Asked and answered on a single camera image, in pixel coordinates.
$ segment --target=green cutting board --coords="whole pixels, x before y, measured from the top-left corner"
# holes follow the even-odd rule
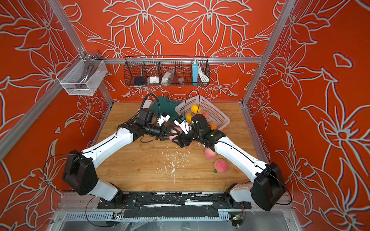
[[[180,104],[180,102],[167,99],[164,96],[159,96],[158,97],[159,104],[161,105],[161,111],[159,112],[160,114],[162,113],[167,113],[170,116],[170,121],[175,121],[179,117],[179,114],[175,111],[175,107]],[[154,102],[151,106],[150,109],[154,110],[156,113],[158,112],[158,104]]]

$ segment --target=blue power bank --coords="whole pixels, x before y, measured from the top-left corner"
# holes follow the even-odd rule
[[[198,63],[197,62],[192,64],[192,70],[193,70],[193,78],[192,78],[193,86],[197,86],[198,85]]]

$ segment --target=black wire basket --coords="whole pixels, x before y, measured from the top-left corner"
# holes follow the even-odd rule
[[[207,86],[210,80],[208,57],[164,55],[160,58],[153,56],[125,57],[124,74],[128,86]],[[208,77],[207,82],[202,82],[198,75],[197,82],[192,81],[192,63],[199,62],[201,70]],[[171,83],[162,83],[166,72],[174,72]],[[159,83],[149,83],[148,77],[158,76]]]

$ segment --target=white sticker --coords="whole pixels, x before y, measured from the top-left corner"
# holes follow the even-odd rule
[[[152,104],[153,100],[150,100],[150,99],[146,99],[145,102],[144,102],[144,106],[142,106],[142,108],[149,108],[150,105]]]

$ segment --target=wire mesh basket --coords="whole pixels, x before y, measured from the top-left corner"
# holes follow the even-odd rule
[[[107,73],[103,60],[92,60],[89,66],[89,75],[84,79],[82,72],[84,62],[77,60],[73,69],[60,81],[62,87],[69,95],[94,95]]]
[[[143,56],[125,57],[124,74],[125,83],[133,85],[154,85],[154,86],[207,86],[210,79],[210,71],[207,57],[185,57],[185,56],[164,56],[163,58],[142,58]],[[197,81],[192,81],[192,62],[197,60],[201,71],[208,77],[203,82],[198,75]],[[174,72],[171,83],[162,83],[166,72]],[[148,82],[148,77],[158,77],[158,82]]]

